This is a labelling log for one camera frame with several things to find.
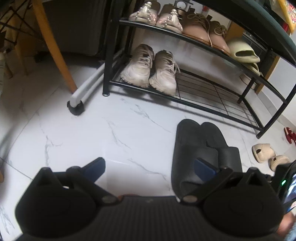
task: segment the shoelace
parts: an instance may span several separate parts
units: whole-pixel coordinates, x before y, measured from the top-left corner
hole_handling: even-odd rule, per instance
[[[211,47],[213,47],[212,41],[210,39],[210,34],[209,34],[209,31],[210,31],[210,23],[209,23],[208,19],[204,15],[202,15],[200,13],[188,14],[187,15],[187,18],[188,19],[194,19],[194,21],[196,23],[199,23],[200,25],[202,25],[207,30],[207,36],[209,37],[209,41],[210,41]]]
[[[224,25],[220,25],[214,29],[214,32],[215,32],[215,34],[223,36],[225,38],[225,36],[227,34],[227,29]]]
[[[178,64],[176,63],[173,54],[171,52],[168,52],[168,53],[170,53],[170,55],[164,56],[162,58],[162,60],[164,61],[164,66],[165,66],[163,68],[163,71],[168,71],[168,72],[172,73],[173,75],[176,74],[177,70],[180,73],[180,68],[179,68]]]
[[[136,56],[138,57],[137,63],[152,68],[152,53],[147,46],[143,46],[137,51]]]

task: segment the white tile floor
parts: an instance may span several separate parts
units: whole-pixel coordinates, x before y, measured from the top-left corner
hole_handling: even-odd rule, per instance
[[[73,116],[66,107],[70,93],[53,61],[36,65],[29,58],[27,64],[29,76],[16,73],[5,83],[0,98],[0,157],[5,176],[0,184],[0,231],[4,241],[21,234],[14,208],[44,166],[64,171],[102,156],[107,167],[97,184],[109,192],[173,195],[171,162],[176,127],[184,118],[216,124],[228,145],[239,148],[244,171],[255,166],[272,174],[267,163],[253,158],[251,146],[256,143],[270,143],[276,153],[296,157],[296,147],[288,144],[278,122],[258,140],[254,130],[233,121],[118,87],[112,88],[109,97],[103,97],[99,88],[86,103],[86,111]],[[74,64],[69,68],[78,86],[95,71]],[[235,88],[243,87],[238,80]],[[267,122],[270,114],[253,91],[247,99]]]

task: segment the electronic device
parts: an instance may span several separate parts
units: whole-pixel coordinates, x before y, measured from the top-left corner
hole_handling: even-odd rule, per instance
[[[94,184],[105,171],[103,158],[66,172],[41,168],[15,210],[23,232],[18,241],[279,240],[295,162],[279,165],[271,184],[253,167],[237,173],[192,162],[204,184],[180,202],[108,193]]]

